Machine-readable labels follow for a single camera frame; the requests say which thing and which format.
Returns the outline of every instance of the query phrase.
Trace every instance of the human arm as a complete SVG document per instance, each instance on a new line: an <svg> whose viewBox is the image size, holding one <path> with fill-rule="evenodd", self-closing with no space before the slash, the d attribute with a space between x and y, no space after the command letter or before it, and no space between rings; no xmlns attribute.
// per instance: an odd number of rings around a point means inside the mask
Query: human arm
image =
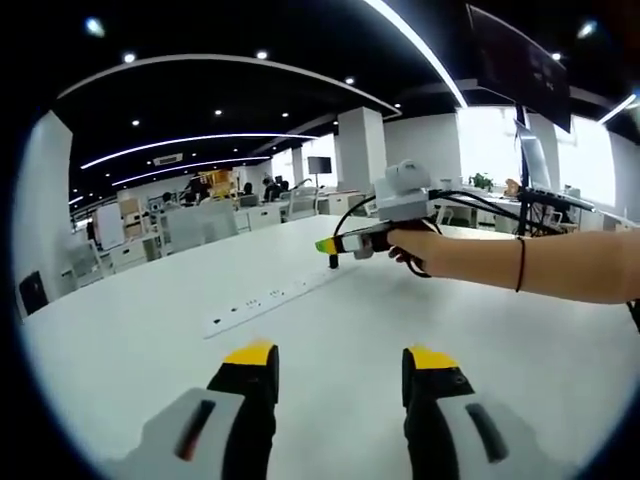
<svg viewBox="0 0 640 480"><path fill-rule="evenodd" d="M515 289L521 243L393 230L388 241L422 259L432 277ZM578 232L524 240L521 290L591 303L640 298L640 230ZM397 249L390 251L396 256Z"/></svg>

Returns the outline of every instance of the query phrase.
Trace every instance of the ceiling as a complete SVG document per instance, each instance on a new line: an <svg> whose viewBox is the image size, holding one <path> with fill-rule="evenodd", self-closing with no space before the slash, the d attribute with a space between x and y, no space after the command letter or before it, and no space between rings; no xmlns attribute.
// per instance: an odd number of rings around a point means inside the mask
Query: ceiling
<svg viewBox="0 0 640 480"><path fill-rule="evenodd" d="M636 13L634 0L616 3L615 12L604 1L585 5L589 2L538 0L526 9L517 3L474 2L549 51L561 52L571 85L601 95L612 104L629 95L633 80L640 77L638 64L633 63L640 58L640 42L629 33L637 30L629 22ZM462 2L387 0L387 4L429 44L454 79L477 76ZM299 145L301 140L201 140L138 151L80 168L140 145L232 133L322 135L337 132L333 121L338 114L362 105L393 116L396 110L391 106L401 102L402 114L397 119L452 112L456 107L448 92L407 95L441 80L417 49L363 0L307 0L295 2L295 7L284 0L167 5L128 2L85 8L56 3L43 7L38 15L33 30L43 41L33 42L37 45L31 47L33 55L38 58L46 88L56 94L50 107L73 132L70 189L79 192L70 191L70 198L88 192L94 197L113 195L120 188L112 187L113 182L158 169L147 164L155 157L183 153L186 163L243 159L274 154ZM101 21L103 38L86 33L88 17ZM579 40L576 32L587 19L596 19L598 30ZM375 98L344 88L344 84L266 64L198 59L142 66L134 63L133 68L99 78L55 100L77 82L123 65L123 54L129 51L140 61L183 54L255 59L262 49L268 51L269 61L338 82L352 76L354 88ZM471 104L504 102L489 92L463 94ZM572 108L594 118L607 111L579 100L572 100ZM624 117L616 117L608 126L633 136L634 129ZM139 125L134 127L133 120ZM252 161L238 160L237 164L242 163ZM167 173L163 178L174 173L184 172Z"/></svg>

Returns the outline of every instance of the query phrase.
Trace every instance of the electrical outlet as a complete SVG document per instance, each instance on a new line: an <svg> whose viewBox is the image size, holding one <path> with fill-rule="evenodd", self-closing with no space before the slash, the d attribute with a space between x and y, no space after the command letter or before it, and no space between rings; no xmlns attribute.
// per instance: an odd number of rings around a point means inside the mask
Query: electrical outlet
<svg viewBox="0 0 640 480"><path fill-rule="evenodd" d="M324 268L322 271L307 275L303 279L296 280L283 288L274 288L257 298L236 302L233 306L221 310L218 315L209 316L205 320L203 338L215 337L237 325L253 320L287 302L295 300L305 293L342 277L346 273L353 272L357 268L359 267L356 265L343 266L337 270Z"/></svg>

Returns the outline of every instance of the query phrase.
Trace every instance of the monitor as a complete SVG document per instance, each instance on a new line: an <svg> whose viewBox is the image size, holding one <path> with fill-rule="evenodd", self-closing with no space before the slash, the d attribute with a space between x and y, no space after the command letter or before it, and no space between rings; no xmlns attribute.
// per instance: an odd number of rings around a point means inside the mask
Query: monitor
<svg viewBox="0 0 640 480"><path fill-rule="evenodd" d="M531 186L538 190L551 191L551 180L549 179L549 168L547 160L544 158L542 144L538 137L521 123L516 122L518 138L522 146L524 159L529 169Z"/></svg>
<svg viewBox="0 0 640 480"><path fill-rule="evenodd" d="M571 130L564 66L540 45L493 15L468 5L480 55L480 87L536 111Z"/></svg>
<svg viewBox="0 0 640 480"><path fill-rule="evenodd" d="M331 173L331 157L307 157L309 173Z"/></svg>

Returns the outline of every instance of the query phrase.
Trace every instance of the potted plant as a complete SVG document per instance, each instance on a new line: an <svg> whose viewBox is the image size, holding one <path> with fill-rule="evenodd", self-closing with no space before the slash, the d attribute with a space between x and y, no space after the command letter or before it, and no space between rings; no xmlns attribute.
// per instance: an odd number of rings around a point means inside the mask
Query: potted plant
<svg viewBox="0 0 640 480"><path fill-rule="evenodd" d="M481 188L482 190L486 190L488 192L493 188L493 180L481 173L476 173L473 177L469 177L469 184L473 185L476 188Z"/></svg>

